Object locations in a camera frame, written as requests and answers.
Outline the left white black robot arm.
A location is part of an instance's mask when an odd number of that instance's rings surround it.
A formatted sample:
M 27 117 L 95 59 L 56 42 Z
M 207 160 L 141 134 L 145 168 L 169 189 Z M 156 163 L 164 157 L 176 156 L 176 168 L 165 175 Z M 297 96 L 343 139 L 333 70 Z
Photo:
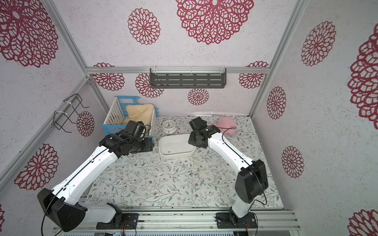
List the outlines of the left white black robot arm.
M 70 232 L 81 224 L 120 228 L 124 225 L 122 210 L 114 204 L 82 205 L 79 200 L 93 181 L 122 156 L 151 152 L 151 137 L 123 138 L 118 133 L 104 137 L 94 152 L 65 180 L 52 189 L 44 188 L 37 199 L 44 217 L 52 220 L 63 232 Z

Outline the white plastic storage box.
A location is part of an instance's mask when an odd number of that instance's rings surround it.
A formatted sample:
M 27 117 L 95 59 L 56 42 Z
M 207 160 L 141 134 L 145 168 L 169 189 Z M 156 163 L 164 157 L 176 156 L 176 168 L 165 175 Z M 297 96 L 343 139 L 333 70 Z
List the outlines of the white plastic storage box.
M 196 147 L 189 144 L 190 134 L 170 135 L 160 138 L 158 151 L 162 157 L 184 158 L 195 153 Z

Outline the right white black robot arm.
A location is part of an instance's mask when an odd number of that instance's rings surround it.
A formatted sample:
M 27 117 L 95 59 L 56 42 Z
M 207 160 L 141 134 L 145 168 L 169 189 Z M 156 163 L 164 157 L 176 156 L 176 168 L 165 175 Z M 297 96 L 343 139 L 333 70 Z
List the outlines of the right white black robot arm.
M 234 222 L 247 218 L 256 197 L 264 196 L 269 186 L 265 163 L 247 157 L 214 125 L 193 129 L 188 143 L 197 148 L 211 148 L 230 165 L 236 174 L 237 195 L 230 208 L 230 218 Z

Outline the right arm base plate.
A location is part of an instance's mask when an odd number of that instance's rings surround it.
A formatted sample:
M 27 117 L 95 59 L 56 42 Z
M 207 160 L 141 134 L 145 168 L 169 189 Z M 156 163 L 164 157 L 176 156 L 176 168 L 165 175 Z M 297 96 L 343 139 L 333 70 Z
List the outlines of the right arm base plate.
M 242 218 L 238 218 L 234 213 L 218 212 L 215 220 L 219 229 L 253 229 L 258 227 L 258 220 L 252 212 Z

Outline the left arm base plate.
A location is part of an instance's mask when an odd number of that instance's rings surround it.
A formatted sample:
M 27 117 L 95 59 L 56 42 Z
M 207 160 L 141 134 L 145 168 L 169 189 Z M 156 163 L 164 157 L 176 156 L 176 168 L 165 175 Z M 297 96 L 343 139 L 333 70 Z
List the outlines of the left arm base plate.
M 138 224 L 138 213 L 117 214 L 109 223 L 97 223 L 97 230 L 135 230 Z

